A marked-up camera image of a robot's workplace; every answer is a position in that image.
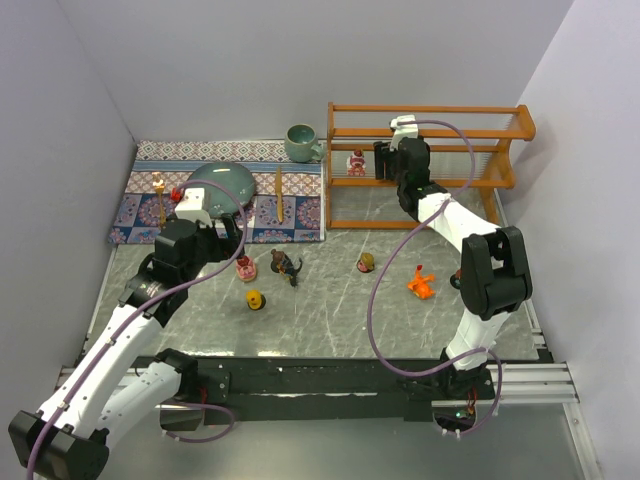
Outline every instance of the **orange wooden rack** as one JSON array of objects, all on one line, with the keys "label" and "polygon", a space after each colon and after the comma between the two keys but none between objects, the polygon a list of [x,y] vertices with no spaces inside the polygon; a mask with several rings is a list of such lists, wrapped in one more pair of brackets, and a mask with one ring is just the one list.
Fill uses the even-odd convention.
[{"label": "orange wooden rack", "polygon": [[[393,181],[376,180],[375,178],[333,176],[331,163],[332,152],[373,151],[373,141],[391,138],[391,131],[387,128],[336,128],[336,112],[351,113],[389,113],[389,120],[399,114],[500,114],[509,115],[510,120],[505,129],[463,129],[465,135],[474,143],[482,139],[483,145],[474,145],[478,153],[489,153],[490,157],[480,176],[471,183],[477,188],[482,198],[483,206],[490,222],[498,223],[498,213],[494,200],[495,188],[513,188],[515,175],[511,168],[509,149],[513,140],[533,140],[536,128],[525,105],[517,107],[437,107],[437,106],[406,106],[406,105],[334,105],[329,103],[327,126],[327,182],[326,182],[326,225],[327,228],[370,228],[370,229],[410,229],[417,223],[412,221],[368,221],[368,220],[339,220],[331,216],[331,189],[333,187],[395,187]],[[465,145],[451,145],[438,143],[438,139],[456,139],[458,134],[445,128],[420,129],[420,135],[428,138],[431,152],[467,152]],[[445,188],[460,187],[466,178],[434,179]]]}]

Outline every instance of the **orange dinosaur toy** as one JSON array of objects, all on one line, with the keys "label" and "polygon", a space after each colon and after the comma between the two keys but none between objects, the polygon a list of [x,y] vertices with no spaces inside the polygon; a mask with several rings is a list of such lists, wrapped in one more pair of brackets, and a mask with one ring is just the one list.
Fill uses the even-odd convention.
[{"label": "orange dinosaur toy", "polygon": [[436,294],[436,291],[431,288],[427,282],[433,282],[436,279],[436,276],[431,274],[423,277],[420,275],[420,271],[422,270],[422,265],[418,265],[416,267],[416,274],[409,283],[407,283],[407,287],[413,293],[416,294],[420,299],[425,300],[427,298],[433,297]]}]

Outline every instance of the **wooden skewer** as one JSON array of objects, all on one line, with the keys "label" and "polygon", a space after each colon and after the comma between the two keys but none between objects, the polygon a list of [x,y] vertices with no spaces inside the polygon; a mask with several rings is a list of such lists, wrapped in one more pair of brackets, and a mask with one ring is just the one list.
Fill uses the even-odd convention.
[{"label": "wooden skewer", "polygon": [[282,167],[276,169],[276,208],[278,210],[278,221],[284,222],[284,205],[282,204]]},{"label": "wooden skewer", "polygon": [[160,175],[160,172],[153,172],[153,189],[158,195],[158,203],[160,205],[160,228],[163,228],[165,223],[167,223],[167,215],[164,211],[164,202],[162,201],[162,194],[164,193],[164,180]]}]

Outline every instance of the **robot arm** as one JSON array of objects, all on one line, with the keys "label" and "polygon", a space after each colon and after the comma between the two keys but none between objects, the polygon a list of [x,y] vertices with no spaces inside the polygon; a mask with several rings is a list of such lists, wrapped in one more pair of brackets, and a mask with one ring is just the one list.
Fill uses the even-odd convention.
[{"label": "robot arm", "polygon": [[[60,480],[97,478],[109,449],[157,404],[169,398],[199,398],[197,361],[175,350],[158,354],[149,369],[116,395],[119,381],[140,350],[167,325],[187,300],[187,290],[163,298],[144,311],[113,340],[132,313],[153,297],[196,278],[209,262],[229,259],[240,244],[240,231],[228,215],[223,217],[227,238],[218,238],[207,213],[204,189],[187,189],[184,204],[176,209],[155,240],[154,253],[145,258],[118,299],[104,332],[70,378],[36,414],[19,412],[9,426],[18,458],[27,465],[36,437],[54,412],[64,411],[53,423],[40,448],[36,472]],[[107,349],[73,401],[64,398],[84,376],[89,364]]]},{"label": "robot arm", "polygon": [[[465,309],[456,335],[445,349],[446,360],[474,348],[490,348],[504,322],[531,297],[533,288],[521,232],[478,217],[432,182],[429,146],[415,124],[403,124],[407,121],[415,121],[415,117],[394,119],[392,141],[374,144],[376,178],[394,180],[400,206],[421,223],[447,202],[429,227],[461,253],[455,286]],[[486,357],[473,355],[454,366],[457,371],[471,371],[485,363]]]}]

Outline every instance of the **white wall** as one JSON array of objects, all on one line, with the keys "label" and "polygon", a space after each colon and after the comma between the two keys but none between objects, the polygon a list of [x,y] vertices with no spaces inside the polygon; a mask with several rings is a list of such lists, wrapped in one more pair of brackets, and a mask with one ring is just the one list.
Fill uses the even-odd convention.
[{"label": "white wall", "polygon": [[79,353],[133,142],[55,1],[0,6],[0,464]]},{"label": "white wall", "polygon": [[512,105],[571,0],[60,0],[137,139],[326,131],[336,103]]},{"label": "white wall", "polygon": [[506,213],[607,479],[640,477],[640,3],[576,0],[524,91],[538,127]]}]

